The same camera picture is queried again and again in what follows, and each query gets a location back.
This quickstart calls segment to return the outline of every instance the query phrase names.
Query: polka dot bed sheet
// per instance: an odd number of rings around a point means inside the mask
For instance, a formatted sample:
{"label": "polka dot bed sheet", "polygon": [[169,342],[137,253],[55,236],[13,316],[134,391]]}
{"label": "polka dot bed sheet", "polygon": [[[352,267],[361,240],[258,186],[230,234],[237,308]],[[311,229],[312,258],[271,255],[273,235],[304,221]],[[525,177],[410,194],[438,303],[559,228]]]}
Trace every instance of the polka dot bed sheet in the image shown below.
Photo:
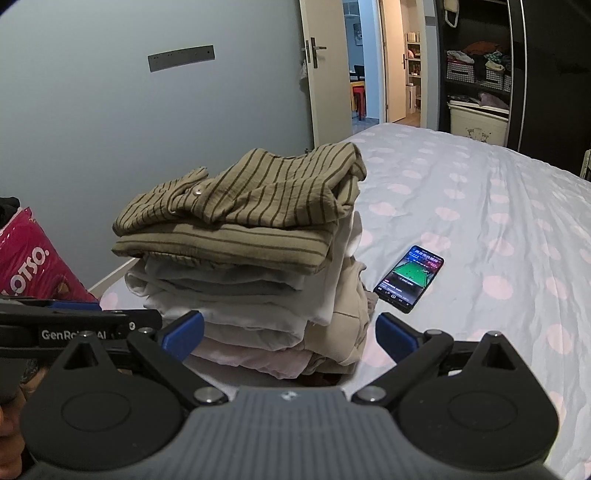
{"label": "polka dot bed sheet", "polygon": [[[591,475],[591,183],[501,147],[427,129],[381,124],[350,139],[368,178],[356,202],[363,235],[356,258],[372,289],[413,245],[445,264],[413,311],[417,330],[458,340],[502,331],[531,366],[561,429],[547,465],[566,480]],[[123,279],[104,309],[142,308]],[[190,357],[187,366],[231,398],[240,385],[288,381]],[[350,396],[394,366],[374,323]]]}

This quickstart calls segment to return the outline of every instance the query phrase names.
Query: human hand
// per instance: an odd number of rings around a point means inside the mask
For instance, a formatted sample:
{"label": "human hand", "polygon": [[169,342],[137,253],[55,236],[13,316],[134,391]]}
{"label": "human hand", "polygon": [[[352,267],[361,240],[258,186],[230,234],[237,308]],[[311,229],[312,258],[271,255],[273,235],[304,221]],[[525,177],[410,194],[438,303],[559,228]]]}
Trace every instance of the human hand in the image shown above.
{"label": "human hand", "polygon": [[21,453],[25,448],[18,419],[25,404],[21,390],[10,403],[0,407],[0,480],[12,480],[22,471]]}

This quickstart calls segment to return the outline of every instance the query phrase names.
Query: red chair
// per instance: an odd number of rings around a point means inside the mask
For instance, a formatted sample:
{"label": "red chair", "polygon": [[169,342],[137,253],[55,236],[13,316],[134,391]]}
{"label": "red chair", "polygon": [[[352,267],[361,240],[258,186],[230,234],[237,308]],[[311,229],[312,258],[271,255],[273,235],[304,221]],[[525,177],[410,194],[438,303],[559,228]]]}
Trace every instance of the red chair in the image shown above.
{"label": "red chair", "polygon": [[365,118],[365,87],[355,86],[353,89],[353,97],[355,98],[355,106],[357,110],[357,119],[363,120]]}

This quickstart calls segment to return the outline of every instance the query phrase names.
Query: smartphone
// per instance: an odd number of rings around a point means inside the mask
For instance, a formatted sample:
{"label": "smartphone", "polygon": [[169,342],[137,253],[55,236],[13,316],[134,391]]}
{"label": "smartphone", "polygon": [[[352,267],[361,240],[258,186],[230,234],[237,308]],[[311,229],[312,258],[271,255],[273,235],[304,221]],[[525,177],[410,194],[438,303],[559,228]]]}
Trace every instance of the smartphone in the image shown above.
{"label": "smartphone", "polygon": [[374,288],[382,300],[409,313],[443,266],[443,259],[414,245]]}

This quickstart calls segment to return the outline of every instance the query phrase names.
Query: black wardrobe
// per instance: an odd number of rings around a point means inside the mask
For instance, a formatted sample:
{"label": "black wardrobe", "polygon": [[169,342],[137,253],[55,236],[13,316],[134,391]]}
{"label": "black wardrobe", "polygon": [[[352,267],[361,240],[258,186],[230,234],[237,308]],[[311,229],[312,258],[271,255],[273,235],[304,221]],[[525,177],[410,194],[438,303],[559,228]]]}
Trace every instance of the black wardrobe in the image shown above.
{"label": "black wardrobe", "polygon": [[447,95],[470,94],[446,81],[447,50],[481,40],[505,45],[512,57],[511,93],[499,95],[510,107],[506,146],[579,175],[591,148],[591,0],[459,3],[451,28],[437,0],[439,130],[450,129]]}

